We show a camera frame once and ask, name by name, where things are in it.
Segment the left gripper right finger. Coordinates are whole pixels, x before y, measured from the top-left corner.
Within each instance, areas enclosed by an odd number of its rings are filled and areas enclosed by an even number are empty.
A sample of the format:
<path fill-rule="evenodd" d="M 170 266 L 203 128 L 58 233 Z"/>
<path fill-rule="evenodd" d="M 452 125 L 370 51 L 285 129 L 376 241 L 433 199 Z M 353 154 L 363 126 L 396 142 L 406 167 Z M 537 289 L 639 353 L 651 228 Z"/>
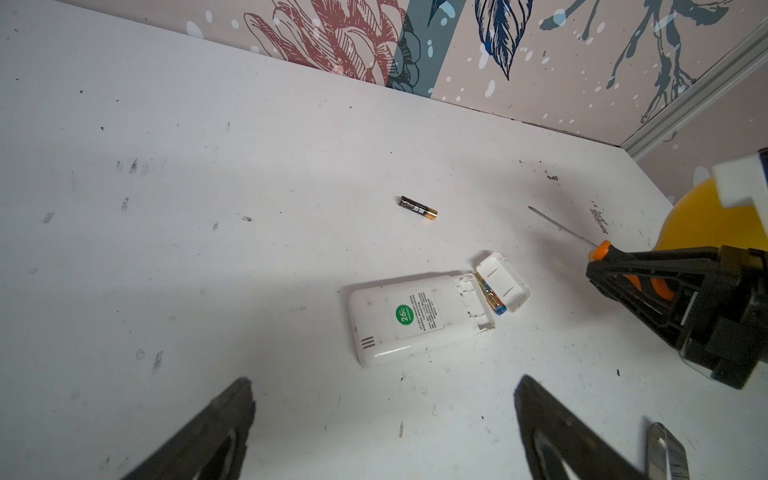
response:
<path fill-rule="evenodd" d="M 521 378 L 514 402 L 534 479 L 644 477 L 531 376 Z"/>

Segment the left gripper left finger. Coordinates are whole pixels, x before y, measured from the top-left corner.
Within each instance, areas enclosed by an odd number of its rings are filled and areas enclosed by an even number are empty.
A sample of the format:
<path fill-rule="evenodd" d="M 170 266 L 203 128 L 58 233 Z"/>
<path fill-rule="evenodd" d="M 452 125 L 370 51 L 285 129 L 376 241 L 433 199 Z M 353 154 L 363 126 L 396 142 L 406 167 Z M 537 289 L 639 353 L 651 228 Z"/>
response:
<path fill-rule="evenodd" d="M 127 479 L 238 479 L 256 402 L 240 377 L 174 434 Z"/>

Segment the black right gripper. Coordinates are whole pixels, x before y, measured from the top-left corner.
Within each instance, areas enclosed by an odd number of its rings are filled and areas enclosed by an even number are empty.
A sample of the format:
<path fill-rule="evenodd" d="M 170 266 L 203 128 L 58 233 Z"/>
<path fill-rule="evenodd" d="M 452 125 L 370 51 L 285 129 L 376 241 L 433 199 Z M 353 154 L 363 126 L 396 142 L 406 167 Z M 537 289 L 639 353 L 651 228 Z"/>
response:
<path fill-rule="evenodd" d="M 767 356 L 767 253 L 730 246 L 624 252 L 587 277 L 690 365 L 736 390 Z"/>

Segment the orange black screwdriver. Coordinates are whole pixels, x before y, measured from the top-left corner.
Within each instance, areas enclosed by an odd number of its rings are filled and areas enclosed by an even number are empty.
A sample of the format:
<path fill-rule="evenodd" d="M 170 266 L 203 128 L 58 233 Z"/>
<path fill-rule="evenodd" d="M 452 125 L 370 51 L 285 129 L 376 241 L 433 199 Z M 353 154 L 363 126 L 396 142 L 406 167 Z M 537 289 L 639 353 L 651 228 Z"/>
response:
<path fill-rule="evenodd" d="M 539 215 L 540 217 L 542 217 L 543 219 L 545 219 L 546 221 L 548 221 L 549 223 L 551 223 L 552 225 L 554 225 L 555 227 L 560 229 L 561 231 L 566 232 L 567 234 L 569 234 L 569 235 L 571 235 L 571 236 L 573 236 L 573 237 L 575 237 L 575 238 L 577 238 L 579 240 L 582 240 L 583 242 L 586 242 L 588 245 L 593 247 L 593 251 L 589 254 L 589 260 L 590 261 L 604 260 L 607 257 L 607 255 L 609 253 L 609 250 L 611 249 L 611 242 L 610 241 L 604 241 L 600 245 L 597 245 L 596 243 L 592 242 L 591 240 L 588 240 L 586 237 L 581 236 L 580 234 L 574 232 L 573 230 L 565 227 L 564 225 L 560 224 L 559 222 L 557 222 L 557 221 L 553 220 L 552 218 L 548 217 L 547 215 L 543 214 L 542 212 L 540 212 L 539 210 L 535 209 L 534 207 L 529 206 L 528 209 L 531 210 L 532 212 L 536 213 L 537 215 Z M 657 277 L 651 277 L 649 282 L 650 282 L 650 284 L 653 287 L 653 291 L 655 292 L 655 294 L 658 297 L 660 297 L 660 298 L 662 298 L 662 299 L 664 299 L 666 301 L 672 301 L 673 300 L 675 293 L 667 286 L 667 284 L 666 284 L 664 279 L 657 278 Z"/>

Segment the gold blue AAA battery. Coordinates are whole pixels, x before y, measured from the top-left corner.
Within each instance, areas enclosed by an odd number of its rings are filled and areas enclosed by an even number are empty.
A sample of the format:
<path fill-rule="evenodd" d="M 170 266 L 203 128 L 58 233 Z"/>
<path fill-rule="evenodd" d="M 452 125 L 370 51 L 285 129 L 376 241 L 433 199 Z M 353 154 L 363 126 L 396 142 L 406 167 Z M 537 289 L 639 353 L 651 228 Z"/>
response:
<path fill-rule="evenodd" d="M 475 273 L 475 278 L 482 289 L 482 292 L 486 301 L 488 302 L 489 306 L 494 311 L 494 313 L 496 315 L 504 314 L 507 311 L 507 307 L 503 303 L 501 298 L 495 293 L 495 291 L 490 287 L 490 285 L 486 282 L 486 280 L 481 275 L 479 275 L 478 273 Z"/>

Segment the white battery cover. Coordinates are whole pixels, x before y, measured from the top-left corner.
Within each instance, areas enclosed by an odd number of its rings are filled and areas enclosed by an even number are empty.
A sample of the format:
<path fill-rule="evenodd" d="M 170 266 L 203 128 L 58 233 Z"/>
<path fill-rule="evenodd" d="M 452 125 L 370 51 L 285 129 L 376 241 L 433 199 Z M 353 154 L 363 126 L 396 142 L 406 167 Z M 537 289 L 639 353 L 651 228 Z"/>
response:
<path fill-rule="evenodd" d="M 519 310 L 531 296 L 529 286 L 499 252 L 493 252 L 480 261 L 476 272 L 499 297 L 509 313 Z"/>

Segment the white remote control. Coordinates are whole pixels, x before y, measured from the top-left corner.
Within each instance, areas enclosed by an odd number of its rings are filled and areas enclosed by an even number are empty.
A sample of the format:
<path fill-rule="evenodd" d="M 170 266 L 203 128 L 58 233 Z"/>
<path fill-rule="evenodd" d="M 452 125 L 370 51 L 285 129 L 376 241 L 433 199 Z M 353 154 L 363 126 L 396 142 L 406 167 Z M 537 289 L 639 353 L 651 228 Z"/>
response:
<path fill-rule="evenodd" d="M 472 339 L 494 329 L 497 319 L 470 273 L 359 289 L 348 310 L 366 368 Z"/>

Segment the black gold AAA battery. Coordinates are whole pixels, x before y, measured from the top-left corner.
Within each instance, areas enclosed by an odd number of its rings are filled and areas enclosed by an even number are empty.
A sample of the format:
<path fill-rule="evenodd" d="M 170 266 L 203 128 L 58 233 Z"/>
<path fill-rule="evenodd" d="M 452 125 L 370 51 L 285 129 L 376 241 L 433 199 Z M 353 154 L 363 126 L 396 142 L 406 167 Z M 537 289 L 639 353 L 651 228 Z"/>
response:
<path fill-rule="evenodd" d="M 419 202 L 416 202 L 412 199 L 409 199 L 406 196 L 401 196 L 399 199 L 399 205 L 409 211 L 412 211 L 414 213 L 417 213 L 429 220 L 436 220 L 438 216 L 438 212 L 426 205 L 423 205 Z"/>

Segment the yellow plastic goblet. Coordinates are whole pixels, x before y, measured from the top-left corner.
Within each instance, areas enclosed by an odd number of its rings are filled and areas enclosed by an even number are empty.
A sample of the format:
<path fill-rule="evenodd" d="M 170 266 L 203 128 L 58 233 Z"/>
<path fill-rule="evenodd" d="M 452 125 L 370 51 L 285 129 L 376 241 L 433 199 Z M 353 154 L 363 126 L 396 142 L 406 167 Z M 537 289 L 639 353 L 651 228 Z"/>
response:
<path fill-rule="evenodd" d="M 654 250 L 731 246 L 767 250 L 767 234 L 752 205 L 725 208 L 710 178 L 670 211 Z"/>

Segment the pink handled scraper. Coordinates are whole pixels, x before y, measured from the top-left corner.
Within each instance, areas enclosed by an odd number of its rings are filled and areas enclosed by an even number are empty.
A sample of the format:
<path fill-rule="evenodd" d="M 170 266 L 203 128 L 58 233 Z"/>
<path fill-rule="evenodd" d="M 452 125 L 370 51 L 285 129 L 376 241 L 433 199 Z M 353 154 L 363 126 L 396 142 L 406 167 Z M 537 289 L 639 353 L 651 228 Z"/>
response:
<path fill-rule="evenodd" d="M 662 423 L 647 430 L 646 475 L 650 480 L 690 480 L 687 454 L 682 443 Z"/>

